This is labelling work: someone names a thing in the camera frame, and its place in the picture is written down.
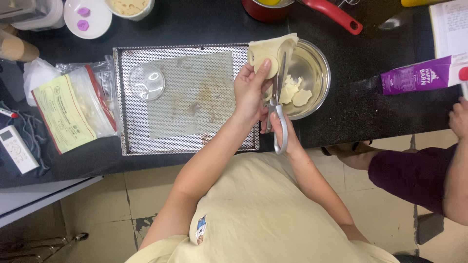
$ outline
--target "hand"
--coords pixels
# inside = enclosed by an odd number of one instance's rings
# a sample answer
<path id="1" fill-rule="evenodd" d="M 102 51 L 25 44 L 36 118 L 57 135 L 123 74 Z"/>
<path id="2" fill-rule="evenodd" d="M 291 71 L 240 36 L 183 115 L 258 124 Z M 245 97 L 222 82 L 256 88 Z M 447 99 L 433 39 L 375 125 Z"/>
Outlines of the hand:
<path id="1" fill-rule="evenodd" d="M 265 80 L 270 68 L 271 61 L 265 59 L 255 74 L 254 67 L 247 63 L 234 80 L 236 102 L 234 115 L 249 121 L 252 125 L 260 119 L 265 119 L 268 114 L 267 107 L 263 107 L 262 95 L 273 83 L 273 79 Z"/>
<path id="2" fill-rule="evenodd" d="M 459 100 L 460 103 L 455 104 L 449 113 L 449 125 L 458 139 L 462 140 L 468 139 L 468 102 L 463 97 Z"/>
<path id="3" fill-rule="evenodd" d="M 298 151 L 303 150 L 302 146 L 300 145 L 299 139 L 297 138 L 296 131 L 292 126 L 293 123 L 285 114 L 286 123 L 288 125 L 288 148 L 286 149 L 286 156 L 293 157 Z M 276 112 L 273 112 L 270 115 L 271 121 L 271 131 L 276 132 L 276 139 L 278 140 L 279 146 L 283 143 L 283 128 L 281 126 L 281 121 L 278 118 Z M 262 130 L 264 129 L 265 122 L 262 122 Z"/>

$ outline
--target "perforated baking tray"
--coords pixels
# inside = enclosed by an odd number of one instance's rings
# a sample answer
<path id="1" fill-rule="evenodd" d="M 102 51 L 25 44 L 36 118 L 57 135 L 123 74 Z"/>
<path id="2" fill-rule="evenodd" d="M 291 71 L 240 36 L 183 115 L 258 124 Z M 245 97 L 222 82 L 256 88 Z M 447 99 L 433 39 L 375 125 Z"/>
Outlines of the perforated baking tray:
<path id="1" fill-rule="evenodd" d="M 242 66 L 247 62 L 248 46 L 248 44 L 209 44 L 114 48 L 117 99 L 122 121 L 122 155 L 196 153 L 216 134 L 212 132 L 150 139 L 146 102 L 133 96 L 128 83 L 130 72 L 134 67 L 159 59 L 231 51 L 233 57 L 232 80 L 234 80 Z M 257 123 L 242 143 L 239 151 L 256 151 L 259 149 L 259 123 Z"/>

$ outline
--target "notebook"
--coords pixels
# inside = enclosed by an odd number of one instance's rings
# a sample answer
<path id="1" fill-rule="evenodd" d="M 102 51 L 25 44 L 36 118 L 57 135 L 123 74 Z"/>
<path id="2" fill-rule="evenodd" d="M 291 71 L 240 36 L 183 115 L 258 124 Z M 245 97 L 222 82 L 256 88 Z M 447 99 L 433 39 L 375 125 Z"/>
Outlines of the notebook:
<path id="1" fill-rule="evenodd" d="M 468 0 L 429 7 L 436 58 L 468 52 Z"/>

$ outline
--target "floor tile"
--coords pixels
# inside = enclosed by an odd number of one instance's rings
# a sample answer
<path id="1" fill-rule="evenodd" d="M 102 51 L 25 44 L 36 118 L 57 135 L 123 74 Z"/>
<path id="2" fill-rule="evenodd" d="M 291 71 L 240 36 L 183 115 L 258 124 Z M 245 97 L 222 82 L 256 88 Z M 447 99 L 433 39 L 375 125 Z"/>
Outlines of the floor tile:
<path id="1" fill-rule="evenodd" d="M 135 238 L 138 247 L 141 246 L 141 243 L 145 238 L 146 234 L 148 233 L 148 229 L 155 218 L 156 216 L 132 219 L 133 230 L 135 231 Z"/>
<path id="2" fill-rule="evenodd" d="M 391 138 L 374 140 L 372 147 L 392 151 L 408 150 L 411 144 L 412 135 L 403 135 Z"/>
<path id="3" fill-rule="evenodd" d="M 325 156 L 319 148 L 306 149 L 323 177 L 337 193 L 345 192 L 343 163 L 336 156 Z"/>
<path id="4" fill-rule="evenodd" d="M 448 148 L 458 142 L 455 133 L 448 130 L 431 131 L 415 135 L 416 149 L 421 150 L 429 147 Z"/>
<path id="5" fill-rule="evenodd" d="M 420 215 L 425 215 L 425 214 L 430 214 L 432 213 L 431 211 L 425 209 L 424 207 L 418 205 L 417 206 L 417 215 L 420 216 Z"/>
<path id="6" fill-rule="evenodd" d="M 125 173 L 132 218 L 159 213 L 183 165 Z"/>
<path id="7" fill-rule="evenodd" d="M 339 194 L 361 233 L 390 253 L 415 250 L 414 205 L 383 189 Z"/>
<path id="8" fill-rule="evenodd" d="M 366 170 L 356 170 L 347 165 L 344 165 L 344 186 L 346 192 L 377 188 L 377 186 L 369 180 L 369 175 Z"/>
<path id="9" fill-rule="evenodd" d="M 420 256 L 434 263 L 468 262 L 468 226 L 444 220 L 444 231 L 419 246 Z"/>
<path id="10" fill-rule="evenodd" d="M 124 174 L 107 175 L 60 202 L 67 227 L 131 219 Z"/>
<path id="11" fill-rule="evenodd" d="M 67 263 L 120 263 L 137 252 L 131 220 L 82 226 L 88 239 L 77 242 Z"/>

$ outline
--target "white remote control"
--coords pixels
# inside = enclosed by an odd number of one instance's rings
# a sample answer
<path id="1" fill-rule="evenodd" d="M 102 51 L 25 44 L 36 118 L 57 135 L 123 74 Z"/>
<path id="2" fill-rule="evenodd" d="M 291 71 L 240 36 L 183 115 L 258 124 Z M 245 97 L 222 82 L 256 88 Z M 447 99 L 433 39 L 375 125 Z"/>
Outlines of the white remote control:
<path id="1" fill-rule="evenodd" d="M 36 159 L 34 159 L 13 125 L 0 130 L 0 140 L 22 174 L 39 167 Z"/>

